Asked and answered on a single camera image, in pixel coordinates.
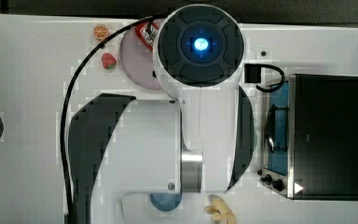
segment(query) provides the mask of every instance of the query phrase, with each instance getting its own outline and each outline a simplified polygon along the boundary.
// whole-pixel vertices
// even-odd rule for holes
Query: black cable
[[[271,64],[265,64],[265,63],[248,63],[248,64],[259,66],[259,67],[264,67],[264,68],[269,68],[269,69],[275,70],[275,71],[279,72],[279,74],[281,74],[281,81],[278,83],[278,85],[276,87],[271,88],[271,89],[265,89],[265,88],[262,88],[260,86],[255,86],[259,91],[262,91],[262,92],[274,92],[274,91],[277,91],[278,89],[280,89],[281,86],[283,85],[283,83],[285,81],[285,78],[284,78],[284,72],[283,72],[283,70],[281,68],[279,68],[277,66],[274,66],[274,65],[271,65]]]
[[[110,36],[108,36],[106,39],[104,39],[101,43],[99,43],[90,53],[87,55],[87,57],[83,60],[83,62],[78,66],[76,69],[74,75],[72,76],[71,82],[68,85],[68,90],[65,94],[65,99],[63,102],[63,108],[62,108],[62,114],[61,114],[61,124],[60,124],[60,148],[61,148],[61,158],[62,158],[62,169],[63,169],[63,178],[65,181],[65,191],[66,191],[66,203],[68,207],[68,217],[69,219],[73,216],[73,214],[76,212],[75,210],[75,204],[72,201],[72,187],[71,187],[71,179],[69,175],[69,165],[68,160],[66,157],[66,150],[65,150],[65,125],[66,125],[66,114],[68,112],[68,105],[69,100],[71,98],[72,89],[75,86],[75,82],[83,69],[83,67],[86,65],[86,63],[90,60],[90,58],[95,54],[95,52],[98,51],[98,49],[101,49],[104,47],[104,45],[111,39],[115,38],[117,35],[120,35],[121,33],[130,30],[130,28],[137,26],[139,24],[142,24],[146,21],[153,21],[156,17],[150,16],[145,17],[143,19],[140,19],[130,25],[124,26],[123,28],[119,29],[118,31],[112,33]],[[76,220],[69,220],[69,223],[77,223]]]
[[[158,19],[163,19],[163,18],[166,18],[167,17],[167,15],[164,15],[164,14],[158,14],[158,15],[155,15],[155,16],[153,16],[153,20],[151,20],[151,21],[149,21],[148,23],[147,23],[147,25],[146,25],[146,31],[147,31],[147,33],[150,35],[150,36],[152,36],[153,34],[152,34],[152,31],[151,31],[151,26],[152,26],[152,23],[153,23],[153,21],[154,20],[158,20]]]

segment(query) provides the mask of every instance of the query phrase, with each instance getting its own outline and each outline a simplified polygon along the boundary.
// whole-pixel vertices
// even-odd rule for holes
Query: white tabletop
[[[64,185],[59,152],[63,96],[78,65],[97,44],[93,26],[111,32],[131,20],[0,15],[0,223],[63,223]],[[271,63],[285,73],[358,76],[358,29],[243,24],[247,59]],[[164,91],[138,87],[125,75],[118,58],[120,38],[97,52],[78,79],[71,115],[101,92],[168,99]],[[268,54],[262,57],[260,52]],[[101,65],[109,51],[118,58],[113,70]],[[275,78],[269,76],[264,80]],[[258,99],[262,94],[242,85],[252,99],[260,133]],[[358,223],[358,202],[290,201],[261,186],[255,169],[259,145],[238,185],[221,195],[238,223]],[[208,195],[185,194],[170,213],[158,212],[146,195],[124,200],[127,223],[210,223],[203,207]]]

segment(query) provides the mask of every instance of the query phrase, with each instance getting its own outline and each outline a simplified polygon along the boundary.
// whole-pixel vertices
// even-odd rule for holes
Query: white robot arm
[[[77,201],[90,213],[82,218],[77,214],[79,223],[124,223],[121,200],[129,193],[221,193],[235,184],[253,151],[252,107],[239,88],[244,49],[238,24],[217,7],[182,7],[161,24],[154,67],[161,86],[175,101],[132,99],[117,115],[101,164],[90,165],[95,183],[85,192],[92,193]],[[248,113],[243,118],[245,107]],[[92,126],[92,116],[85,119],[86,126]],[[244,141],[242,131],[248,135]]]

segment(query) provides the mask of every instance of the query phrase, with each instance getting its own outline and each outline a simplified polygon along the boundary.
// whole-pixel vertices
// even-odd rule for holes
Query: oven door
[[[264,129],[263,185],[288,197],[289,83],[267,94]]]

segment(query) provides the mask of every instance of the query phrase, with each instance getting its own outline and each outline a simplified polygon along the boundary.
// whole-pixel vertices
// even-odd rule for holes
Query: white surface
[[[91,196],[91,223],[122,224],[130,193],[180,193],[180,108],[132,101],[117,123]],[[173,183],[175,189],[168,189]]]
[[[64,188],[58,127],[63,95],[75,69],[97,43],[93,25],[111,32],[130,21],[0,15],[0,223],[63,223]],[[249,60],[271,63],[286,74],[358,76],[358,29],[300,26],[242,26]],[[101,92],[132,94],[140,99],[167,99],[163,91],[133,84],[117,68],[104,70],[100,57],[118,56],[119,39],[97,52],[79,77],[71,115]],[[262,58],[260,51],[268,55]],[[255,86],[246,88],[260,131],[261,104]],[[261,186],[254,174],[259,147],[237,186],[223,195],[238,223],[358,223],[358,202],[293,202]],[[124,199],[128,223],[210,223],[203,211],[206,194],[184,195],[181,207],[163,214],[145,195]]]

